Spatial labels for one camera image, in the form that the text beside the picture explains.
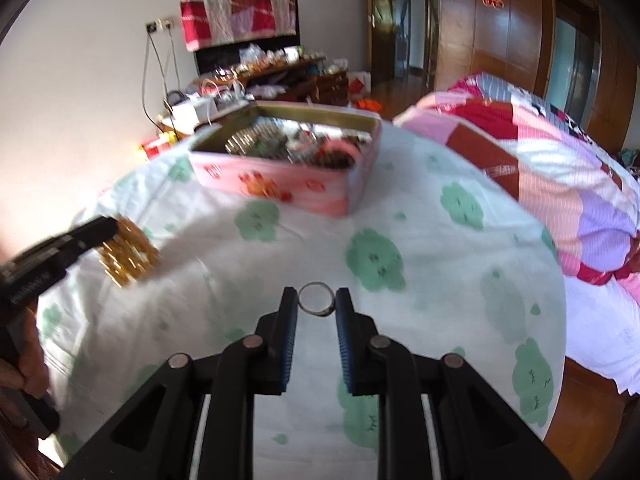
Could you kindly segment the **person's left hand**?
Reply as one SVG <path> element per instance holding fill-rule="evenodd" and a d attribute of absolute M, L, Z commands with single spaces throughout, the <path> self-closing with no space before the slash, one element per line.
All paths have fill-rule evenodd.
<path fill-rule="evenodd" d="M 18 364 L 1 361 L 1 414 L 17 428 L 26 427 L 28 421 L 6 392 L 24 390 L 34 398 L 41 399 L 50 387 L 49 369 L 44 362 L 36 314 L 36 304 L 31 304 L 25 311 L 24 344 Z"/>

